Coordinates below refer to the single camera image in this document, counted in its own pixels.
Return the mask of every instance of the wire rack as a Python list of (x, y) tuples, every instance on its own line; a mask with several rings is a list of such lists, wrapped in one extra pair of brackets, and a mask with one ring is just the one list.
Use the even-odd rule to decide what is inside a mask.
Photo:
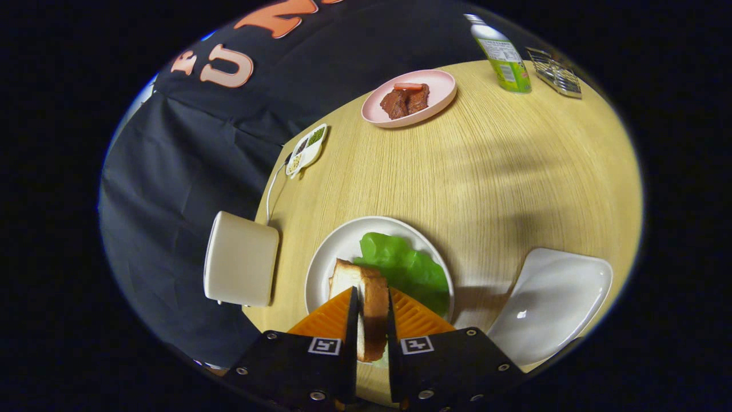
[(537, 48), (527, 47), (531, 61), (534, 63), (539, 77), (559, 94), (570, 98), (582, 98), (580, 79), (572, 69), (561, 65), (551, 58), (551, 55)]

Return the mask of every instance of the green lettuce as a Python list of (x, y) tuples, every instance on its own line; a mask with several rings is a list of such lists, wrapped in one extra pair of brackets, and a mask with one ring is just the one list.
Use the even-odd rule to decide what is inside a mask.
[(445, 271), (428, 255), (409, 247), (406, 240), (381, 233), (367, 233), (361, 239), (363, 257), (354, 264), (375, 268), (389, 286), (415, 298), (440, 316), (447, 314), (450, 302)]

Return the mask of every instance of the seeds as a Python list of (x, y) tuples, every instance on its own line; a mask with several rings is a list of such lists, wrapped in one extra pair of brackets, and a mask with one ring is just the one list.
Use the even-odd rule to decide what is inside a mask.
[(307, 140), (302, 142), (302, 144), (300, 144), (300, 147), (297, 148), (297, 151), (295, 152), (295, 154), (300, 153), (305, 148), (306, 144), (307, 144)]
[(307, 145), (310, 146), (311, 144), (315, 143), (316, 141), (320, 140), (321, 137), (323, 137), (323, 132), (325, 128), (319, 128), (318, 130), (313, 133), (313, 135), (308, 139)]
[(287, 173), (290, 174), (294, 172), (295, 169), (297, 169), (297, 166), (300, 164), (300, 158), (302, 155), (297, 155), (295, 158), (292, 159), (292, 163), (290, 163), (289, 166), (287, 166)]

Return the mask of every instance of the pink plate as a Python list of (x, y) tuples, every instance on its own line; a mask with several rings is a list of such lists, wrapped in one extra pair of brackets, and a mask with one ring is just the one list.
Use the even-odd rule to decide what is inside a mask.
[[(427, 108), (415, 114), (391, 120), (389, 115), (381, 108), (380, 103), (387, 93), (394, 89), (394, 83), (426, 83), (430, 87), (430, 94), (427, 97)], [(382, 84), (371, 93), (363, 107), (361, 116), (367, 122), (371, 122), (380, 128), (399, 128), (421, 122), (428, 117), (439, 113), (450, 104), (458, 88), (455, 87), (455, 78), (450, 73), (442, 70), (418, 70), (416, 72), (402, 74)]]

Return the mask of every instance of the round table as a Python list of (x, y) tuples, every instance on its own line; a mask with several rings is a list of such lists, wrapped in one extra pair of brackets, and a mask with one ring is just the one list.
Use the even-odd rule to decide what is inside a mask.
[[(389, 216), (419, 230), (444, 258), (455, 286), (456, 328), (489, 329), (534, 248), (607, 260), (612, 288), (580, 335), (593, 329), (638, 250), (638, 162), (608, 102), (585, 83), (581, 100), (566, 98), (526, 64), (528, 95), (503, 90), (481, 60), (440, 67), (455, 77), (457, 95), (424, 122), (377, 128), (361, 118), (368, 94), (315, 122), (331, 127), (321, 157), (294, 180), (282, 173), (272, 189), (270, 226), (280, 231), (280, 252), (270, 305), (243, 308), (254, 325), (287, 331), (305, 317), (305, 276), (325, 237), (354, 218)], [(272, 176), (310, 130), (284, 146)], [(256, 217), (262, 224), (265, 203), (266, 193)], [(397, 405), (387, 369), (357, 369), (357, 396)]]

